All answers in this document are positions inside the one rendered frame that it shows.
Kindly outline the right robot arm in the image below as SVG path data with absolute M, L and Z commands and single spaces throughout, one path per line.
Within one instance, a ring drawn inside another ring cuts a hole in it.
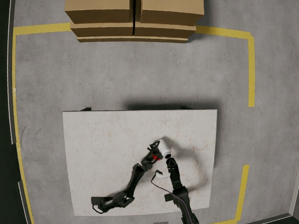
M 190 207 L 190 200 L 188 196 L 188 190 L 186 189 L 185 186 L 181 184 L 180 175 L 177 172 L 173 172 L 170 175 L 171 183 L 173 186 L 173 194 L 182 199 L 184 202 L 182 202 L 180 199 L 177 197 L 173 196 L 172 194 L 165 194 L 165 201 L 172 201 L 174 204 L 177 205 L 178 208 L 180 208 L 182 212 L 182 221 L 183 224 L 199 224 L 198 219 L 196 218 L 195 214 L 192 213 L 191 207 Z

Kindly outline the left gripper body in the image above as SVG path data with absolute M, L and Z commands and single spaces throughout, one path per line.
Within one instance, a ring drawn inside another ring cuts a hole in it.
M 158 156 L 154 156 L 157 152 L 152 147 L 150 148 L 149 147 L 147 148 L 150 152 L 145 157 L 148 158 L 150 162 L 152 162 L 153 159 L 156 160 Z

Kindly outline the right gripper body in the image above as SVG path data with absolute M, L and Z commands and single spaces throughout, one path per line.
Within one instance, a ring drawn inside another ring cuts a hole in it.
M 160 178 L 161 180 L 164 180 L 164 179 L 168 179 L 168 178 L 170 178 L 170 175 L 171 175 L 171 173 L 173 173 L 173 172 L 177 172 L 177 173 L 179 173 L 178 165 L 171 166 L 171 168 L 168 169 L 168 172 L 169 172 L 169 173 L 168 173 L 168 174 L 165 174 L 165 175 L 159 174 L 159 173 L 157 172 L 157 177 Z

